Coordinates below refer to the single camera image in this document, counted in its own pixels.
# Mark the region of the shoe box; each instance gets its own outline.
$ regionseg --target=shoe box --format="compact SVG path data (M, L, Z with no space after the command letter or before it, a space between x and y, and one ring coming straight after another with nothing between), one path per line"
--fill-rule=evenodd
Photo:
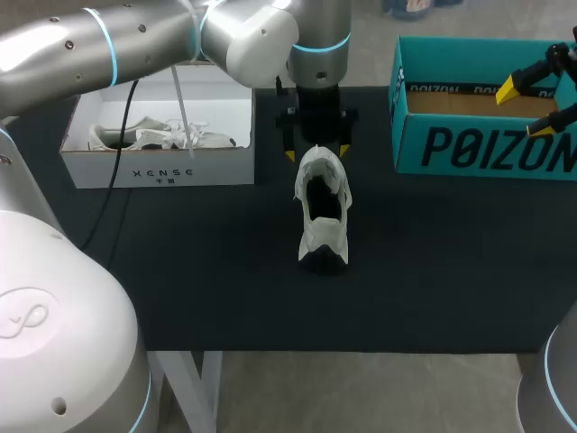
M212 64L177 66L188 121L208 122L208 132L226 134L236 146L224 149L123 151L115 188L239 185L254 183L254 94ZM120 129L132 83L81 96L60 148L79 189L107 188L115 151L91 151L92 124ZM166 122L182 119L170 69L141 79L126 127L148 116Z
M400 173L577 180L577 124L529 137L527 126L577 102L552 74L498 106L512 72L545 59L554 41L400 37L389 108Z

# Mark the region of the blue led ring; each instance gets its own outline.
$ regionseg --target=blue led ring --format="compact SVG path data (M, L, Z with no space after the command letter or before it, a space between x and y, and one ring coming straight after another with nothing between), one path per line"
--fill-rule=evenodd
M0 128L0 133L4 134L6 137L8 137L8 140L10 140L12 143L14 143L14 140L12 139L12 137L10 136L9 133L7 133L4 129Z
M134 422L133 427L130 429L128 433L134 433L134 431L136 431L136 428L141 422L142 416L144 415L146 407L148 406L148 400L151 397L151 386L152 386L152 374L151 372L148 372L148 392L146 393L146 400L144 401L144 405L142 406L141 414L138 416L138 419L136 420L136 422Z
M556 330L557 330L557 328L555 328L555 330L553 331L553 333L549 337L549 340L547 341L547 346L545 347L545 378L547 380L547 386L549 387L549 392L551 392L551 396L553 397L553 401L555 403L555 406L557 406L557 409L561 412L561 415L563 415L563 418L565 419L565 421L567 421L567 424L569 424L571 426L573 431L577 431L577 425L571 419L571 417L567 413L567 410L565 410L565 408L561 404L559 397L557 397L557 393L555 392L555 389L553 388L553 384L551 382L551 377L549 375L549 345L551 344L551 340L553 339L553 335L554 335Z
M307 47L302 47L302 46L296 45L296 44L294 44L293 47L295 47L297 50L301 50L304 52L314 52L314 53L330 52L330 51L338 50L339 48L341 48L343 45L345 45L349 41L349 39L351 39L350 33L342 41L340 41L336 45L333 45L332 47L328 47L328 48L307 48Z
M224 0L216 0L213 3L211 3L206 9L205 16L203 16L202 20L200 21L200 29L198 31L198 34L200 34L200 52L202 52L202 55L205 56L205 58L206 58L205 52L202 51L202 29L205 27L206 18L208 18L210 13L213 12L213 9L215 9L222 2L224 2Z
M112 39L110 39L110 34L106 29L106 24L104 24L104 22L98 16L98 12L88 7L83 7L82 9L84 11L87 11L92 16L94 16L94 19L102 29L102 33L105 34L106 41L108 42L108 48L110 49L110 57L112 58L112 83L110 83L110 87L112 87L116 84L116 81L118 80L118 65L116 64L116 52L114 51L114 45L112 44Z

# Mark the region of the black shoe sole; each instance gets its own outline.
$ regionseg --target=black shoe sole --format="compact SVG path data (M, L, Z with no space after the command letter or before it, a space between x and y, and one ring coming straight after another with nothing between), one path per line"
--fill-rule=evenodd
M343 257L335 254L327 245L322 245L315 251L307 253L300 261L300 265L319 275L336 275L344 272L347 267Z

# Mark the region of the shoelace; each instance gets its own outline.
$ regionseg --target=shoelace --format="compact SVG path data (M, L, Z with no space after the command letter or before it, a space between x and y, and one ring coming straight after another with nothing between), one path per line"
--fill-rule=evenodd
M198 140L205 134L205 128L208 122L191 122L188 124L190 130L190 140L192 145L196 145ZM170 135L165 137L163 141L169 145L176 144L180 149L185 149L187 143L187 132L184 128L184 122L178 119L170 119L166 122L165 131L170 131Z

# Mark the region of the black tabletop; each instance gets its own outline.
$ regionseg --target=black tabletop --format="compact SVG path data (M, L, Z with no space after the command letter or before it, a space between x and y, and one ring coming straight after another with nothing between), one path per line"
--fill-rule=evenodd
M112 274L150 350L535 351L577 299L577 185L396 173L386 88L342 90L360 117L349 269L301 269L298 166L274 122L288 102L256 95L255 185L118 189L88 251L107 263L128 199ZM8 129L81 244L105 192L74 189L58 154L72 107Z

